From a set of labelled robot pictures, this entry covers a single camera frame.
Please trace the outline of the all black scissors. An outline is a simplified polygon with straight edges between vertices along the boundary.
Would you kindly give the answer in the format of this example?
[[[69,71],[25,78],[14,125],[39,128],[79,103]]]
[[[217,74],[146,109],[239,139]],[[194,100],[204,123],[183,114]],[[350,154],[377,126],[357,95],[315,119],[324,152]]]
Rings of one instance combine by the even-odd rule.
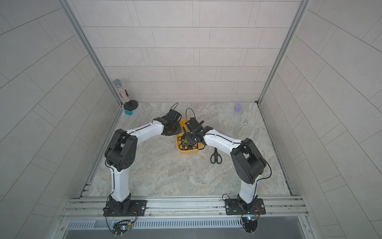
[[[222,156],[218,153],[217,148],[214,148],[214,152],[210,157],[211,164],[222,164]]]

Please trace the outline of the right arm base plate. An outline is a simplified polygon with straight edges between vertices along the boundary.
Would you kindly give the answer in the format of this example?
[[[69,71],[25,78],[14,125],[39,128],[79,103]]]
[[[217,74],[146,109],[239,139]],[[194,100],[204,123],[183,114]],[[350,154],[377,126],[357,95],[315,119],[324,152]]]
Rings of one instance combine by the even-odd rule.
[[[226,215],[265,215],[266,210],[262,199],[254,199],[247,204],[240,198],[224,199]]]

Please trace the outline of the yellow black handled scissors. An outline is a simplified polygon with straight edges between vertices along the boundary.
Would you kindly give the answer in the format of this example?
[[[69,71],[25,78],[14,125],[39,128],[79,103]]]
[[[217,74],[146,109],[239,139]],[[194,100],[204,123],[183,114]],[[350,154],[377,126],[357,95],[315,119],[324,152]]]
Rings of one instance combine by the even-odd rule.
[[[183,151],[185,151],[185,150],[193,150],[193,144],[194,143],[189,144],[187,142],[187,138],[186,138],[185,135],[178,136],[178,141],[180,142],[178,144],[179,150],[183,150]]]

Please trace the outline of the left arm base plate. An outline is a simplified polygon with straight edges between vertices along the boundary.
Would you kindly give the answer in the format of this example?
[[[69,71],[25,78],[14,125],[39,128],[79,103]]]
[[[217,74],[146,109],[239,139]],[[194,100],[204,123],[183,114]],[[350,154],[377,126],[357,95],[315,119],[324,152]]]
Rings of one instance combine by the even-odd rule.
[[[125,202],[108,201],[103,208],[104,217],[133,217],[144,216],[147,200],[130,200]]]

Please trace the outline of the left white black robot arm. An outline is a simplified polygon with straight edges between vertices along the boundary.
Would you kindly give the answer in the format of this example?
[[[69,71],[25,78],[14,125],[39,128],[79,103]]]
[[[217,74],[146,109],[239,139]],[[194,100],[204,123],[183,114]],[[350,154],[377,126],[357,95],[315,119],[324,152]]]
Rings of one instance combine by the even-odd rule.
[[[130,211],[129,168],[133,164],[137,147],[142,142],[157,136],[172,136],[181,132],[182,115],[170,109],[164,116],[153,119],[141,127],[114,132],[104,153],[105,165],[110,169],[112,188],[106,210],[126,215]]]

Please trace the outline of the yellow plastic storage box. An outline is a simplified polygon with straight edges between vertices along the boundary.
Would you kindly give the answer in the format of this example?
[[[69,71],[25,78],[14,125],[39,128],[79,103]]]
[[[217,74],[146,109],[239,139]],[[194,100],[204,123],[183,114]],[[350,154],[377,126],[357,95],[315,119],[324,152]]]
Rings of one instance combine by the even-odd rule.
[[[181,133],[176,135],[176,146],[177,149],[182,154],[191,154],[196,153],[199,150],[204,149],[204,145],[202,143],[188,143],[186,133],[189,132],[186,125],[186,120],[183,119],[180,121]]]

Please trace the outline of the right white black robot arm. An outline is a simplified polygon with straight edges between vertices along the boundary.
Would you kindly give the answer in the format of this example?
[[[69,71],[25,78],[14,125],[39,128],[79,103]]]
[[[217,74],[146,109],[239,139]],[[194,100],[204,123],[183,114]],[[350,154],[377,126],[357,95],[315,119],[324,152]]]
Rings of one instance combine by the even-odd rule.
[[[237,197],[238,207],[242,212],[247,213],[257,200],[258,182],[270,178],[263,175],[269,164],[251,139],[233,139],[210,126],[203,127],[202,123],[203,121],[198,122],[196,118],[186,121],[187,141],[214,147],[231,157],[236,174],[241,179],[241,188]]]

